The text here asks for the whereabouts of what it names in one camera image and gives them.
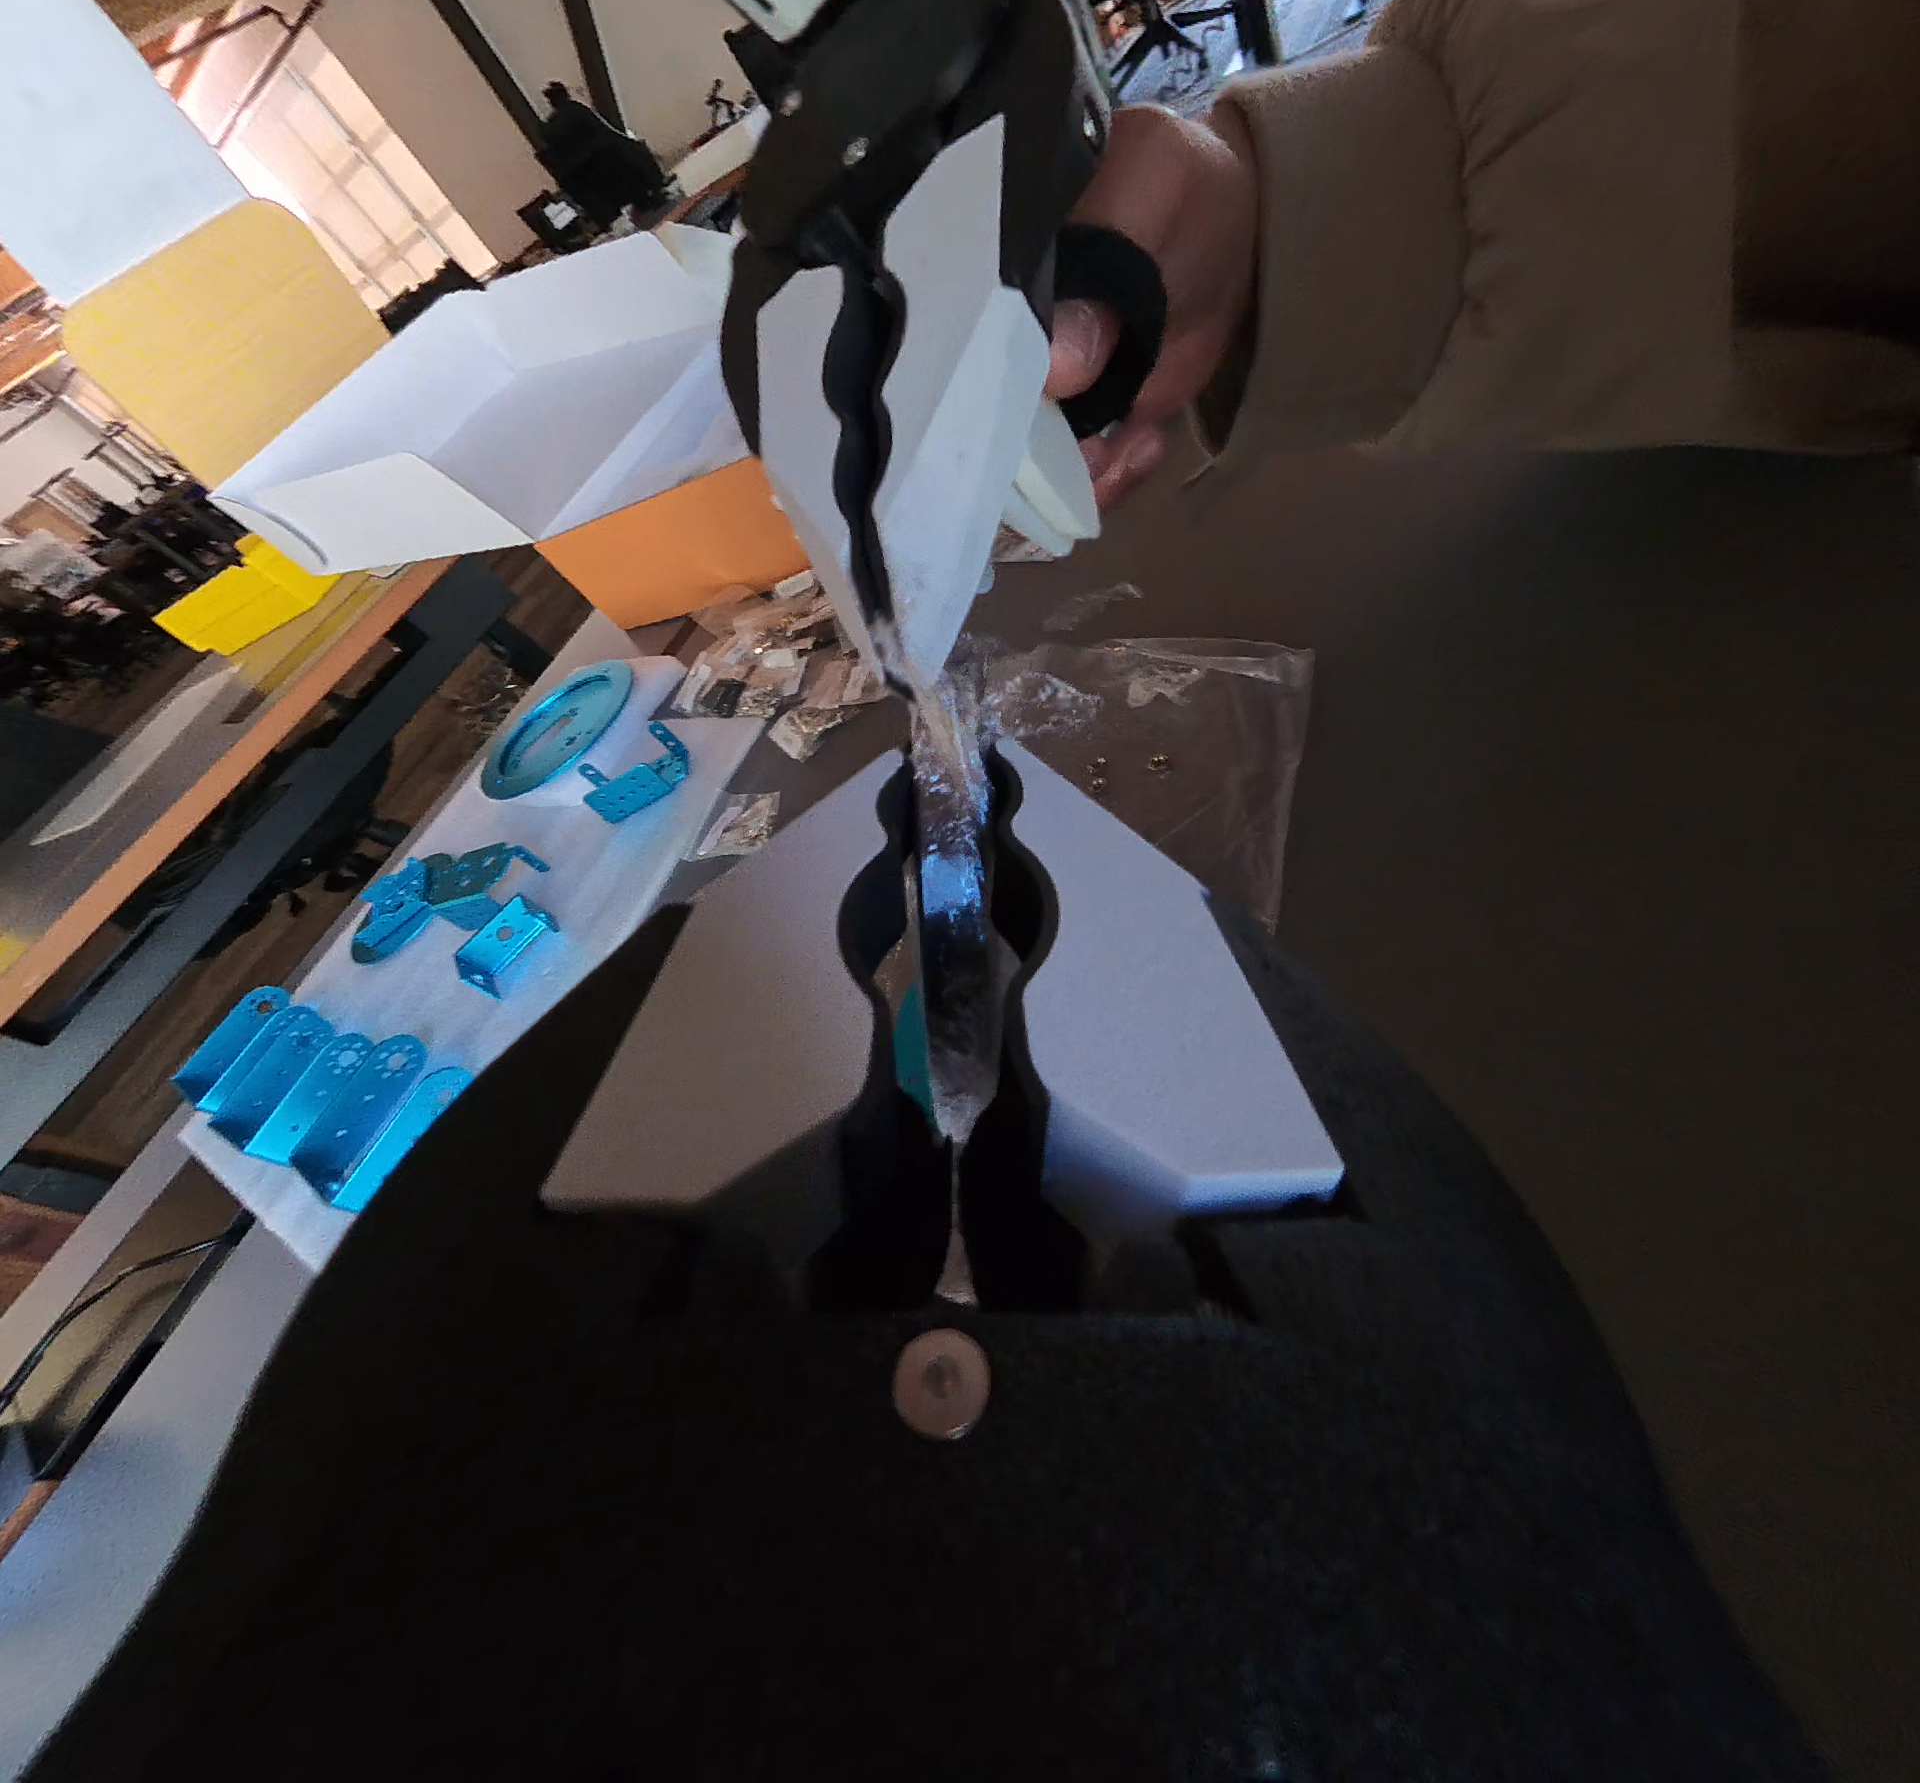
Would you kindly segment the white foam sheet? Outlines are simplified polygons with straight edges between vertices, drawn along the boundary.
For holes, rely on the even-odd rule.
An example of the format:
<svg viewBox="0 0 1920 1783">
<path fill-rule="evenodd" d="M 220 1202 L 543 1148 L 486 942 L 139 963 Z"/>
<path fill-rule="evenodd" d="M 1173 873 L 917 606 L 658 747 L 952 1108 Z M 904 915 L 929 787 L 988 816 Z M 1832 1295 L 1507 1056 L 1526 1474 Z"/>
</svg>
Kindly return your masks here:
<svg viewBox="0 0 1920 1783">
<path fill-rule="evenodd" d="M 669 725 L 659 716 L 659 708 L 677 691 L 685 666 L 664 655 L 617 653 L 607 639 L 588 651 L 585 663 L 558 666 L 554 681 L 540 686 L 508 723 L 525 715 L 540 694 L 554 691 L 574 671 L 607 661 L 630 663 L 637 689 L 625 719 L 611 743 L 592 754 L 592 763 L 617 778 L 625 770 L 652 761 L 659 747 L 649 736 L 649 723 Z M 759 738 L 759 725 L 744 719 L 691 719 L 673 733 L 691 749 L 686 784 L 663 803 L 618 825 L 601 822 L 585 808 L 588 784 L 579 776 L 567 778 L 565 787 L 540 790 L 531 800 L 488 800 L 480 788 L 480 776 L 490 743 L 481 761 L 451 788 L 443 808 L 420 828 L 416 841 L 399 850 L 384 869 L 381 876 L 388 876 L 409 859 L 435 852 L 457 856 L 492 844 L 522 846 L 552 863 L 547 876 L 519 864 L 494 889 L 501 898 L 525 895 L 552 910 L 560 924 L 558 935 L 517 967 L 503 1004 L 477 1000 L 466 1009 L 455 1007 L 457 984 L 449 971 L 457 935 L 443 926 L 435 926 L 396 963 L 354 971 L 348 938 L 366 915 L 371 886 L 356 900 L 332 938 L 322 944 L 300 981 L 286 988 L 298 1001 L 322 1009 L 332 1019 L 348 1021 L 366 1032 L 390 1032 L 405 1025 L 409 1018 L 405 1001 L 416 984 L 424 984 L 431 1007 L 422 1032 L 434 1056 L 470 1070 L 474 1079 L 466 1091 L 473 1088 L 488 1065 L 530 1035 L 658 908 L 670 878 L 691 856 L 691 841 L 708 822 L 714 800 Z M 351 1219 L 371 1207 L 362 1214 L 334 1210 L 300 1182 L 296 1172 L 271 1167 L 242 1155 L 187 1105 L 182 1146 L 310 1270 L 330 1262 Z"/>
</svg>

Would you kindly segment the orange cardboard box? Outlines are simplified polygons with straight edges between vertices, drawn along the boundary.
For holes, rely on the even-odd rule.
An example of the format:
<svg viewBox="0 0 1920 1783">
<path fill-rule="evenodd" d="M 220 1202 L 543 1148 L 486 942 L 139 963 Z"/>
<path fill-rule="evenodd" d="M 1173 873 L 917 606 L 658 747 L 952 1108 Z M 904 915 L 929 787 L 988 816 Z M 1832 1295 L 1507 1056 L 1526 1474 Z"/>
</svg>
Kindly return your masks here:
<svg viewBox="0 0 1920 1783">
<path fill-rule="evenodd" d="M 316 574 L 531 546 L 618 627 L 778 586 L 806 554 L 720 373 L 737 244 L 670 224 L 445 296 L 211 495 Z"/>
</svg>

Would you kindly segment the yellow and white panel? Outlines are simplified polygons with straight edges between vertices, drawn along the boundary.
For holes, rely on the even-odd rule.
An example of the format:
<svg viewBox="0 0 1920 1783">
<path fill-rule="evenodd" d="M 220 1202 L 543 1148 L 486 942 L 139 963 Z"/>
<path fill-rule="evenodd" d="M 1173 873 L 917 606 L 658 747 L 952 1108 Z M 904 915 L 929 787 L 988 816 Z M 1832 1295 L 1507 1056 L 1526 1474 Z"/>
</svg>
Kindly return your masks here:
<svg viewBox="0 0 1920 1783">
<path fill-rule="evenodd" d="M 388 334 L 95 0 L 2 0 L 2 40 L 4 250 L 84 378 L 213 490 Z"/>
</svg>

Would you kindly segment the large clear plastic bag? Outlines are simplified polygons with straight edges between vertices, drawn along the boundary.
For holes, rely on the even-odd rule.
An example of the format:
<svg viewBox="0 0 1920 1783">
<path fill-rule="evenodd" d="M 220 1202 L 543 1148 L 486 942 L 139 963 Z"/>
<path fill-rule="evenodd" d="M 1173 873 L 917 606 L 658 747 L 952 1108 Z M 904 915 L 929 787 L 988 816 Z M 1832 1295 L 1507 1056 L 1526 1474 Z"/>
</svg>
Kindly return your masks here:
<svg viewBox="0 0 1920 1783">
<path fill-rule="evenodd" d="M 1281 928 L 1316 659 L 1269 641 L 1168 637 L 1146 590 L 1080 590 L 1034 618 L 977 624 L 957 653 L 985 733 L 1017 743 L 1246 912 Z M 1173 759 L 1160 780 L 1088 788 L 1100 755 Z"/>
</svg>

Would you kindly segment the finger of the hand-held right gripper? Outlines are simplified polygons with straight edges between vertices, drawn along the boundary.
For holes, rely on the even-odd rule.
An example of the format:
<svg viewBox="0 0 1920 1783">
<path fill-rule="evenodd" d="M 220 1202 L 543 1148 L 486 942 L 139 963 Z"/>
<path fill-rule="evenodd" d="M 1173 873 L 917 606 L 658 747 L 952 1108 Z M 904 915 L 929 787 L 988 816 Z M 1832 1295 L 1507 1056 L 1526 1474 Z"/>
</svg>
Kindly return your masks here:
<svg viewBox="0 0 1920 1783">
<path fill-rule="evenodd" d="M 882 385 L 882 555 L 911 686 L 948 666 L 971 616 L 1048 376 L 1044 325 L 1000 275 L 1003 143 L 991 116 L 948 144 L 882 238 L 902 299 Z"/>
<path fill-rule="evenodd" d="M 759 311 L 761 455 L 843 627 L 885 677 L 904 673 L 902 472 L 886 378 L 902 292 L 882 263 L 797 271 Z"/>
</svg>

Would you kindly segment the stack of yellow boxes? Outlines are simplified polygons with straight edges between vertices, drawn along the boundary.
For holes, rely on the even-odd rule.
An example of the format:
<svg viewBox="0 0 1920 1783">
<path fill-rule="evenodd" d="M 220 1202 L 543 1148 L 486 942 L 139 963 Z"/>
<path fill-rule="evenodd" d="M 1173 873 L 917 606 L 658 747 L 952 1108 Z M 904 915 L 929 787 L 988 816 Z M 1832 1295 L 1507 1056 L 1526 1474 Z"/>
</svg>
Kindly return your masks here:
<svg viewBox="0 0 1920 1783">
<path fill-rule="evenodd" d="M 405 564 L 341 575 L 304 571 L 274 544 L 246 537 L 233 566 L 153 620 L 178 647 L 262 681 L 347 641 L 405 571 Z"/>
</svg>

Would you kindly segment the person's right hand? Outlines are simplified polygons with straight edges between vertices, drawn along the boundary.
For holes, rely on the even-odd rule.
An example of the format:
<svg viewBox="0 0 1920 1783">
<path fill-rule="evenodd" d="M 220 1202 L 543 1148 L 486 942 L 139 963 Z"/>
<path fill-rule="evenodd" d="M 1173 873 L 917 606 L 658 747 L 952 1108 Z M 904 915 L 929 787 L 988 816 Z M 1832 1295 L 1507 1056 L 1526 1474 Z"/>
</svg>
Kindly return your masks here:
<svg viewBox="0 0 1920 1783">
<path fill-rule="evenodd" d="M 1160 355 L 1129 416 L 1083 446 L 1096 505 L 1110 513 L 1163 464 L 1171 428 L 1203 398 L 1254 307 L 1260 178 L 1244 116 L 1203 120 L 1125 107 L 1074 221 L 1119 233 L 1156 261 Z"/>
</svg>

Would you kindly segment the small blue U bracket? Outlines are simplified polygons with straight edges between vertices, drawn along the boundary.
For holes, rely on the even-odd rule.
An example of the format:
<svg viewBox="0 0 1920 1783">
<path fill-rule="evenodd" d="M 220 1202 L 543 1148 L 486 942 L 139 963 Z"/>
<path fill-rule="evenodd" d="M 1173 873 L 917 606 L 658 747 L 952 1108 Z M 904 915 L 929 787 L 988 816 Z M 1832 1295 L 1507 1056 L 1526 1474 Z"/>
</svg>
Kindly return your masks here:
<svg viewBox="0 0 1920 1783">
<path fill-rule="evenodd" d="M 658 754 L 617 778 L 585 761 L 576 765 L 576 771 L 588 784 L 585 808 L 611 825 L 625 823 L 639 813 L 663 803 L 691 776 L 691 749 L 669 725 L 652 721 L 646 735 L 659 747 Z"/>
</svg>

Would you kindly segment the wooden-edged table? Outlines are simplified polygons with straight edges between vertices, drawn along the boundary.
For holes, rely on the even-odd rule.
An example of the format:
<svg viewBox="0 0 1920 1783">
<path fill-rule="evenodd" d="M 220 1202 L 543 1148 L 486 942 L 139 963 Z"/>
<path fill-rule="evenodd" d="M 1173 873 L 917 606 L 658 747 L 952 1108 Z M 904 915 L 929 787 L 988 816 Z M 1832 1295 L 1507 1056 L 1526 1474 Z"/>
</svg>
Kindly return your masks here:
<svg viewBox="0 0 1920 1783">
<path fill-rule="evenodd" d="M 53 794 L 2 848 L 2 1014 L 12 1021 L 110 926 L 207 816 L 373 666 L 446 673 L 511 616 L 481 557 L 357 571 L 231 659 L 202 659 L 110 751 Z"/>
</svg>

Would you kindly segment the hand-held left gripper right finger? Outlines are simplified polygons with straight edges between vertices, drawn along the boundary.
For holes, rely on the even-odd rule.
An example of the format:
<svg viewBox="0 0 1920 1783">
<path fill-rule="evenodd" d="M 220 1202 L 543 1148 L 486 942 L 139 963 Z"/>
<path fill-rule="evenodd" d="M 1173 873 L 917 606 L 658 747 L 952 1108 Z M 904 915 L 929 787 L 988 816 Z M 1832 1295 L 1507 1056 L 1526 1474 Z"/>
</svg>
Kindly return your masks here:
<svg viewBox="0 0 1920 1783">
<path fill-rule="evenodd" d="M 977 1304 L 1083 1309 L 1130 1245 L 1337 1200 L 1341 1155 L 1212 895 L 1027 747 L 995 747 L 988 783 L 1013 969 L 957 1170 Z"/>
</svg>

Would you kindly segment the pile of small screw bags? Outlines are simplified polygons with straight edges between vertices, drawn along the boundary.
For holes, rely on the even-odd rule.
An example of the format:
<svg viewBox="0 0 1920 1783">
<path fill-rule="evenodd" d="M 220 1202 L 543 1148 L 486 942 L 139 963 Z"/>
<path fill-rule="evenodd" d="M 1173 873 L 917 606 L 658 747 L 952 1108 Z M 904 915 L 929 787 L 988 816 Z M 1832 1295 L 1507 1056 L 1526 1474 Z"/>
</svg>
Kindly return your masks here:
<svg viewBox="0 0 1920 1783">
<path fill-rule="evenodd" d="M 744 719 L 759 738 L 691 841 L 699 883 L 767 848 L 892 740 L 879 675 L 810 571 L 765 589 L 726 586 L 691 612 L 664 653 L 685 666 L 659 716 Z"/>
</svg>

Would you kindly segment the group of blue metal brackets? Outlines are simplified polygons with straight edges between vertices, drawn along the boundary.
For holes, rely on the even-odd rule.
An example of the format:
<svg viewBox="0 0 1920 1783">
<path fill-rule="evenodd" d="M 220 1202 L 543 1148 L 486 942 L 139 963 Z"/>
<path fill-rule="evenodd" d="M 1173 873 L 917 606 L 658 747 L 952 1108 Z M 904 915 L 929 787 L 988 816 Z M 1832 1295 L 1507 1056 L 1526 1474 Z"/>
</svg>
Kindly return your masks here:
<svg viewBox="0 0 1920 1783">
<path fill-rule="evenodd" d="M 560 931 L 552 910 L 494 890 L 519 864 L 552 871 L 530 848 L 492 844 L 409 859 L 377 878 L 348 938 L 351 969 L 396 963 L 443 926 L 457 935 L 455 1007 L 503 1004 L 517 967 Z M 284 987 L 262 987 L 226 1011 L 173 1086 L 230 1146 L 296 1172 L 334 1210 L 362 1214 L 474 1079 L 434 1056 L 422 1032 L 429 1007 L 429 988 L 416 984 L 403 1029 L 366 1032 Z"/>
</svg>

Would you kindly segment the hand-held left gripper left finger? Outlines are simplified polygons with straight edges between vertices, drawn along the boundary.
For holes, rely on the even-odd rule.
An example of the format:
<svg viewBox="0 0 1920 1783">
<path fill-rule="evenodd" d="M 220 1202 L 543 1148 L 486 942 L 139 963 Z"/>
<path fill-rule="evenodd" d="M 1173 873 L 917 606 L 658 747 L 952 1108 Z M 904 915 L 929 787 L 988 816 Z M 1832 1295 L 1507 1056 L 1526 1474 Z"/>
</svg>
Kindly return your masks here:
<svg viewBox="0 0 1920 1783">
<path fill-rule="evenodd" d="M 948 1142 L 879 981 L 905 937 L 911 763 L 888 751 L 689 906 L 543 1184 L 744 1241 L 817 1309 L 917 1309 L 948 1264 Z"/>
</svg>

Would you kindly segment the person's right forearm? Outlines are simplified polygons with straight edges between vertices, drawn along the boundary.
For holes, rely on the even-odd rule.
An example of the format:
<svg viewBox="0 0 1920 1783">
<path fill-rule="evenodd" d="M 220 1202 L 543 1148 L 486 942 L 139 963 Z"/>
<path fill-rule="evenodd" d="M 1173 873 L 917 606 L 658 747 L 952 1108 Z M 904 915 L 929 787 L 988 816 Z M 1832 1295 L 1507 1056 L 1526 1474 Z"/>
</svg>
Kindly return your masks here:
<svg viewBox="0 0 1920 1783">
<path fill-rule="evenodd" d="M 1914 453 L 1919 0 L 1393 0 L 1225 93 L 1212 455 Z"/>
</svg>

